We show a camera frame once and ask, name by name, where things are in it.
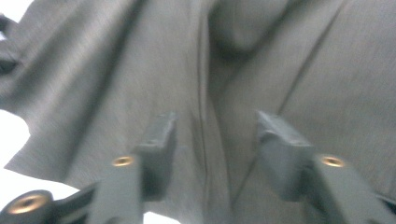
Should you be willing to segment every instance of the seam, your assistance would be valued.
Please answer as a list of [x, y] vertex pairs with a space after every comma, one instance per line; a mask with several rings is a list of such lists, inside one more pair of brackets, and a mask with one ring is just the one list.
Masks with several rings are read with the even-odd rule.
[[347, 0], [344, 0], [342, 2], [342, 4], [340, 5], [340, 7], [337, 9], [337, 11], [332, 16], [332, 19], [329, 21], [329, 23], [327, 24], [327, 26], [324, 29], [324, 31], [320, 34], [320, 36], [319, 36], [317, 42], [315, 43], [314, 47], [311, 49], [311, 51], [309, 52], [309, 54], [306, 57], [305, 61], [303, 62], [302, 66], [300, 67], [300, 69], [299, 69], [299, 71], [297, 73], [297, 76], [292, 81], [291, 86], [290, 86], [288, 92], [286, 93], [285, 98], [282, 101], [282, 104], [280, 105], [279, 109], [276, 111], [277, 115], [280, 115], [280, 114], [282, 114], [284, 112], [285, 107], [286, 107], [288, 101], [291, 98], [291, 95], [295, 92], [295, 90], [297, 89], [298, 84], [301, 82], [301, 80], [303, 79], [304, 75], [306, 74], [306, 72], [311, 67], [313, 61], [315, 60], [316, 56], [318, 55], [319, 50], [323, 46], [324, 40], [329, 35], [329, 32], [332, 29], [335, 20], [338, 18], [338, 16], [340, 15], [340, 12], [344, 9], [346, 4], [347, 4]]
[[202, 143], [202, 151], [203, 151], [203, 163], [204, 163], [204, 173], [205, 173], [205, 178], [204, 178], [204, 203], [203, 203], [203, 216], [204, 216], [204, 221], [207, 220], [207, 214], [208, 212], [206, 211], [207, 205], [209, 203], [208, 200], [208, 195], [209, 195], [209, 190], [210, 190], [210, 178], [209, 178], [209, 164], [207, 162], [207, 155], [206, 155], [206, 140], [205, 140], [205, 131], [204, 131], [204, 120], [205, 120], [205, 100], [206, 100], [206, 95], [205, 95], [205, 89], [206, 89], [206, 80], [205, 80], [205, 71], [203, 71], [203, 66], [205, 66], [205, 50], [203, 49], [202, 46], [202, 41], [203, 41], [203, 35], [204, 35], [204, 29], [203, 25], [205, 24], [205, 20], [202, 17], [202, 14], [200, 15], [200, 26], [198, 30], [199, 38], [197, 41], [197, 48], [198, 48], [198, 57], [197, 57], [197, 72], [198, 72], [198, 117], [199, 117], [199, 126], [200, 126], [200, 135], [201, 135], [201, 143]]
[[258, 156], [259, 156], [259, 155], [257, 155], [257, 156], [253, 159], [253, 161], [250, 163], [250, 165], [248, 166], [247, 174], [245, 175], [244, 179], [242, 180], [242, 184], [239, 186], [238, 190], [236, 191], [235, 196], [233, 196], [233, 199], [231, 200], [231, 207], [232, 207], [232, 209], [233, 209], [233, 207], [236, 205], [236, 202], [238, 202], [238, 199], [239, 199], [239, 197], [241, 196], [242, 191], [243, 191], [243, 189], [245, 188], [245, 185], [247, 184], [247, 182], [248, 182], [248, 180], [249, 180], [249, 178], [250, 178], [250, 176], [251, 176], [251, 173], [252, 173], [253, 170], [254, 170], [254, 167], [256, 167], [256, 163], [257, 163], [257, 160], [258, 160]]

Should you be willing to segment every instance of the metal grommet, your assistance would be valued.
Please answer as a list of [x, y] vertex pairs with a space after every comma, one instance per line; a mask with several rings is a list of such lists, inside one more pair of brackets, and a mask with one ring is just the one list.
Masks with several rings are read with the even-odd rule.
[[116, 158], [113, 161], [113, 166], [126, 166], [126, 165], [130, 165], [134, 162], [134, 158], [133, 157], [119, 157]]
[[335, 157], [323, 157], [321, 160], [324, 164], [334, 167], [343, 167], [345, 166], [344, 162]]
[[21, 214], [36, 210], [48, 201], [47, 197], [41, 194], [29, 195], [17, 200], [8, 208], [10, 214]]

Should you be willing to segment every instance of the white light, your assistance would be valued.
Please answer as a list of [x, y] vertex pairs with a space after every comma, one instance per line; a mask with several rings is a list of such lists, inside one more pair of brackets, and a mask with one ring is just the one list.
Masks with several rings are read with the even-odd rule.
[[144, 216], [144, 224], [180, 224], [180, 222], [170, 218], [164, 217], [153, 212], [147, 212]]
[[33, 0], [0, 0], [0, 14], [19, 22]]
[[23, 119], [0, 110], [0, 168], [7, 165], [29, 137], [29, 128]]
[[3, 34], [3, 32], [0, 32], [0, 41], [5, 40], [6, 36]]

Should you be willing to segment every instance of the gray fabric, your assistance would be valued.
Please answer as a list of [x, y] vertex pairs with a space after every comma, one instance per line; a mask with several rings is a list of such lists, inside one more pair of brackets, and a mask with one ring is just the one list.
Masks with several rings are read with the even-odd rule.
[[183, 224], [302, 223], [301, 204], [281, 202], [256, 166], [260, 109], [396, 198], [395, 9], [374, 0], [36, 0], [0, 42], [19, 61], [0, 77], [0, 107], [32, 135], [7, 168], [83, 188], [151, 119], [175, 111], [174, 175], [148, 210]]
[[175, 111], [181, 148], [171, 187], [147, 209], [182, 223], [229, 223], [225, 157], [204, 91], [210, 8], [33, 2], [8, 40], [20, 64], [0, 77], [1, 107], [23, 117], [32, 135], [7, 168], [83, 188], [136, 145], [155, 116]]
[[225, 0], [212, 17], [212, 35], [224, 47], [251, 51], [282, 16], [289, 0]]
[[300, 206], [269, 196], [255, 166], [256, 109], [280, 114], [319, 150], [350, 160], [376, 190], [396, 197], [395, 7], [304, 1], [255, 54], [212, 61], [238, 223], [301, 221]]

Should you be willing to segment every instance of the wrinkled cloth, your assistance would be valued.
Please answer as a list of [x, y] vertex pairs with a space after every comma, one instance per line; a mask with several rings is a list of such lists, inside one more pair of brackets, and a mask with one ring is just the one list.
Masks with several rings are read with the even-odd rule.
[[78, 189], [178, 115], [165, 199], [181, 223], [304, 223], [256, 167], [255, 111], [396, 197], [396, 3], [36, 0], [0, 42], [0, 108], [31, 137], [7, 168]]

